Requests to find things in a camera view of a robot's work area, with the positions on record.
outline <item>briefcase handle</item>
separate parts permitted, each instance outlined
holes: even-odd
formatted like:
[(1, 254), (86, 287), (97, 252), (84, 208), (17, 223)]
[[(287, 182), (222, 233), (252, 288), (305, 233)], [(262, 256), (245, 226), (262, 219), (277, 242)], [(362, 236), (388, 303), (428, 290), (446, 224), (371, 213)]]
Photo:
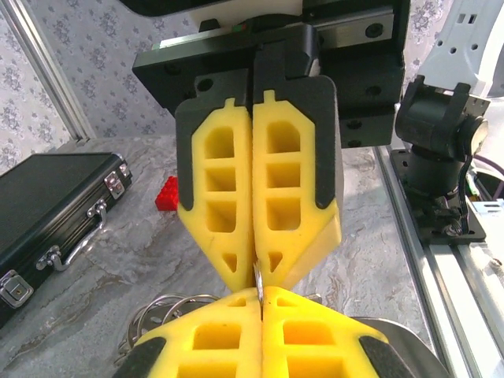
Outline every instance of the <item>briefcase handle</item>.
[(90, 242), (95, 235), (101, 231), (107, 223), (107, 204), (105, 200), (99, 199), (88, 211), (87, 217), (92, 218), (94, 216), (100, 217), (100, 222), (96, 225), (91, 232), (80, 240), (72, 252), (70, 252), (65, 262), (61, 262), (61, 251), (59, 246), (52, 246), (38, 261), (36, 268), (42, 270), (46, 266), (52, 266), (54, 270), (59, 272), (65, 271), (76, 259), (76, 257), (83, 251), (84, 247)]

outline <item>black bracket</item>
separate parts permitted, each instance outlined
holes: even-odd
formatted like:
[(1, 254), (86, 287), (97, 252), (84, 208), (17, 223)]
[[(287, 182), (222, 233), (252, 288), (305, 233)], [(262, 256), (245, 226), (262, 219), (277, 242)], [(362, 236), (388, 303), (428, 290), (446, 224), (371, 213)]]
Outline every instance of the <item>black bracket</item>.
[(408, 187), (406, 173), (410, 165), (410, 152), (393, 150), (391, 163), (406, 196), (409, 213), (412, 215), (418, 237), (428, 244), (470, 244), (483, 242), (485, 231), (469, 207), (469, 234), (447, 234), (446, 230), (458, 220), (461, 204), (457, 195), (426, 197)]

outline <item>cable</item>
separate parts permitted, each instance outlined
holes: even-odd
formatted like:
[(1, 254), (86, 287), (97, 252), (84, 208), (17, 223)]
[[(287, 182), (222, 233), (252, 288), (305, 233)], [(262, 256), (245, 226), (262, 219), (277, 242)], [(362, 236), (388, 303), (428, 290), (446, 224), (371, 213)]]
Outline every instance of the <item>cable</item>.
[[(493, 169), (495, 169), (497, 172), (499, 172), (502, 175), (502, 177), (504, 177), (504, 168), (501, 167), (496, 162), (488, 159), (485, 156), (481, 156), (481, 155), (476, 155), (474, 158), (476, 160), (478, 160), (478, 161), (481, 161), (481, 162), (485, 163), (486, 165), (490, 165)], [(501, 183), (498, 186), (497, 191), (495, 192), (494, 197), (492, 198), (494, 201), (500, 198), (502, 190), (504, 190), (504, 184), (503, 183)]]
[(462, 166), (460, 170), (460, 174), (458, 176), (458, 199), (460, 201), (460, 209), (461, 209), (461, 234), (467, 235), (469, 234), (469, 208), (467, 206), (467, 200), (465, 199), (465, 177), (467, 176), (467, 172), (469, 168), (471, 168), (471, 164), (473, 163), (473, 157), (470, 156), (467, 158), (467, 161)]

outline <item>black mounting plate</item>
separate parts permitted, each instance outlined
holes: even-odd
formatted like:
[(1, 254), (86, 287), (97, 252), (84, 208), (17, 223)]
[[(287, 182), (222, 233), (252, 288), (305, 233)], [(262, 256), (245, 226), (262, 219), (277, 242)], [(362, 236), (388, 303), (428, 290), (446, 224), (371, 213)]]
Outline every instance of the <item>black mounting plate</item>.
[[(398, 177), (403, 192), (406, 196), (409, 213), (412, 215), (418, 238), (422, 243), (428, 244), (470, 244), (483, 242), (487, 235), (480, 222), (477, 220), (471, 206), (469, 206), (469, 230), (468, 235), (450, 236), (442, 230), (450, 225), (446, 218), (434, 215), (434, 210), (439, 209), (437, 198), (426, 198), (408, 189), (406, 172), (410, 163), (410, 152), (407, 150), (393, 150), (391, 163)], [(447, 198), (449, 207), (460, 208), (458, 196)]]

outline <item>briefcase latch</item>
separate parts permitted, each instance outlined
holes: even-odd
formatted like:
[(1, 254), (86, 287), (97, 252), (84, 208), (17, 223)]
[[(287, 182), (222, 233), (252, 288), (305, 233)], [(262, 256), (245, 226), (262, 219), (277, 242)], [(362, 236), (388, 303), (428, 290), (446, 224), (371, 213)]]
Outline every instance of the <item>briefcase latch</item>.
[(31, 287), (15, 270), (0, 279), (0, 297), (13, 309), (21, 307), (33, 294)]
[(105, 185), (109, 189), (109, 192), (112, 194), (113, 199), (118, 199), (121, 195), (123, 195), (124, 191), (126, 190), (124, 188), (124, 185), (122, 181), (119, 178), (119, 175), (116, 173), (116, 171), (112, 171), (106, 178), (105, 178)]

